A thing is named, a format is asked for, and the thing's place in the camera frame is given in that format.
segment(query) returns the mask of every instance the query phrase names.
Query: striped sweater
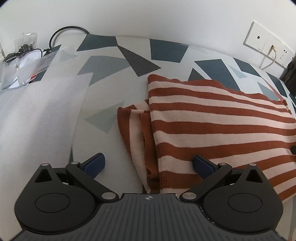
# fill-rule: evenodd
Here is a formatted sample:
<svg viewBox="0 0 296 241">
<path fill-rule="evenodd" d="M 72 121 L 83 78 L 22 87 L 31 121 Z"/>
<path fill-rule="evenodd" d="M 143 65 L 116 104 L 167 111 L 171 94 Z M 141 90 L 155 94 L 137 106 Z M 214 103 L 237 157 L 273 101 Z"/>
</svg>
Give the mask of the striped sweater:
<svg viewBox="0 0 296 241">
<path fill-rule="evenodd" d="M 181 194 L 202 181 L 199 154 L 243 168 L 256 163 L 282 201 L 296 193 L 296 121 L 283 101 L 217 81 L 148 77 L 149 102 L 118 109 L 118 124 L 148 193 Z"/>
</svg>

